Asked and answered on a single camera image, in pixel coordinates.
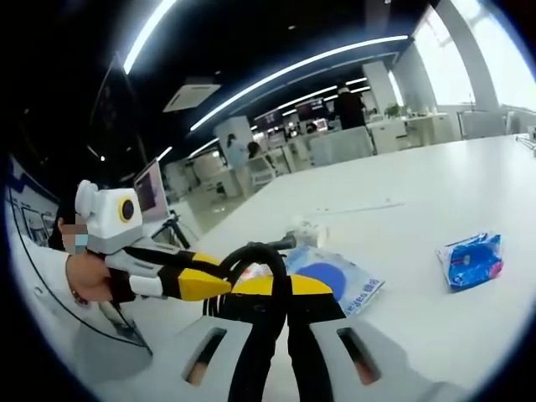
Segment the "plastic packaging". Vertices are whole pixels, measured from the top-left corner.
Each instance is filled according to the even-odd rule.
[[[286,259],[289,274],[318,279],[331,287],[347,317],[361,312],[384,284],[338,254],[303,245]]]
[[[501,235],[477,234],[438,249],[443,272],[453,291],[463,291],[495,278],[503,268]]]

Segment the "hand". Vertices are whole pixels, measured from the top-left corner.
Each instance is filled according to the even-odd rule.
[[[96,255],[87,251],[80,255],[70,255],[65,264],[65,273],[70,289],[88,302],[111,300],[108,286],[110,271]]]

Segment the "face mask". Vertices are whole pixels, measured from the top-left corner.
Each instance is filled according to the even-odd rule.
[[[88,241],[88,235],[87,234],[75,234],[75,245],[83,245],[86,246]]]

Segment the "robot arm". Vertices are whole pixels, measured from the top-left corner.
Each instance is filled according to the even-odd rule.
[[[110,268],[115,301],[128,302],[136,295],[200,301],[230,292],[231,284],[223,279],[228,272],[218,261],[143,237],[134,189],[99,190],[84,180],[75,209],[86,222],[87,249]]]

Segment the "blue circle print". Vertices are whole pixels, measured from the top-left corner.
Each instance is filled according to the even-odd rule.
[[[300,268],[297,274],[324,282],[332,288],[337,302],[343,296],[344,288],[346,287],[346,278],[344,278],[344,274],[335,265],[326,262],[317,262]]]

